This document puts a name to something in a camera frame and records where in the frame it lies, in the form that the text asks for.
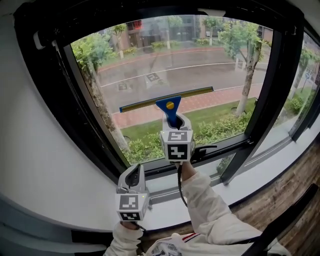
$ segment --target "white sweatshirt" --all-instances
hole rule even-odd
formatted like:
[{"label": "white sweatshirt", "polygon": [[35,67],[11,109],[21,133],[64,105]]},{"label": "white sweatshirt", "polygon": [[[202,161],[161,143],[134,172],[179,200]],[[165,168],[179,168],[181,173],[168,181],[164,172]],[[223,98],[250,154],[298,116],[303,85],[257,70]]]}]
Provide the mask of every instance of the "white sweatshirt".
[{"label": "white sweatshirt", "polygon": [[[174,233],[160,239],[149,248],[147,256],[242,255],[252,243],[231,244],[261,235],[261,231],[231,213],[228,205],[210,187],[210,177],[197,172],[181,185],[195,233]],[[142,235],[141,230],[130,230],[118,223],[113,231],[113,241],[104,255],[136,256]],[[268,254],[290,256],[276,240],[272,244]]]}]

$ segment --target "road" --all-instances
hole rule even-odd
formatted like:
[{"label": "road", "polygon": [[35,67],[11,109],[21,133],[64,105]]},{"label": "road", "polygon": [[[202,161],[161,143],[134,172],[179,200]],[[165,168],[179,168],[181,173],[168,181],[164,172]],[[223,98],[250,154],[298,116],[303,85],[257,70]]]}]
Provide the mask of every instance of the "road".
[{"label": "road", "polygon": [[[252,84],[263,83],[268,56],[256,66]],[[223,49],[146,57],[99,72],[101,91],[112,113],[119,107],[188,90],[243,86],[242,64],[226,57]]]}]

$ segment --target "black window frame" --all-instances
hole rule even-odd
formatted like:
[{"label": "black window frame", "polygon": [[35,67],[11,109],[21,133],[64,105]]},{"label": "black window frame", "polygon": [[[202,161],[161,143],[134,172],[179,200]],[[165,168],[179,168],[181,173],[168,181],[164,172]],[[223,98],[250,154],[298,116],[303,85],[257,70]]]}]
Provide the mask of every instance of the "black window frame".
[{"label": "black window frame", "polygon": [[[88,103],[84,87],[81,88],[79,84],[80,78],[74,73],[75,67],[70,64],[68,46],[84,36],[117,24],[150,17],[204,15],[198,8],[225,10],[224,17],[273,29],[265,79],[245,132],[215,143],[217,148],[201,149],[202,157],[194,164],[203,165],[236,153],[220,177],[224,184],[230,182],[257,150],[285,103],[301,54],[305,21],[303,13],[285,1],[197,1],[195,5],[176,0],[161,3],[36,0],[24,3],[14,13],[18,43],[42,98],[82,152],[115,183],[129,163],[123,159],[108,129],[94,113],[92,104]],[[279,82],[282,84],[281,90],[277,87]],[[147,179],[176,172],[176,167],[163,159],[146,162],[144,166]]]}]

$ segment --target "yellow screw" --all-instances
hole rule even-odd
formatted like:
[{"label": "yellow screw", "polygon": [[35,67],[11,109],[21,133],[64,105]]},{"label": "yellow screw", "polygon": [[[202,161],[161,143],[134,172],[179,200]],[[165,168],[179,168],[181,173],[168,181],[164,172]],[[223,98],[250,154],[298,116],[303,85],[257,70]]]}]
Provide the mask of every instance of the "yellow screw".
[{"label": "yellow screw", "polygon": [[168,101],[165,106],[168,110],[172,110],[175,107],[175,104],[172,101]]}]

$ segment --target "white wall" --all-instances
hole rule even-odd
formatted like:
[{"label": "white wall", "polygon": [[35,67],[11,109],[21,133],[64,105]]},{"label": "white wall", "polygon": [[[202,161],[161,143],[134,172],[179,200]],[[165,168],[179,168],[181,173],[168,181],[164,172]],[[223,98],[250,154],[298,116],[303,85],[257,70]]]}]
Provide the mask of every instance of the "white wall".
[{"label": "white wall", "polygon": [[53,223],[110,231],[118,220],[108,207],[114,205],[114,183],[78,149],[39,95],[11,14],[0,18],[0,38],[0,197]]}]

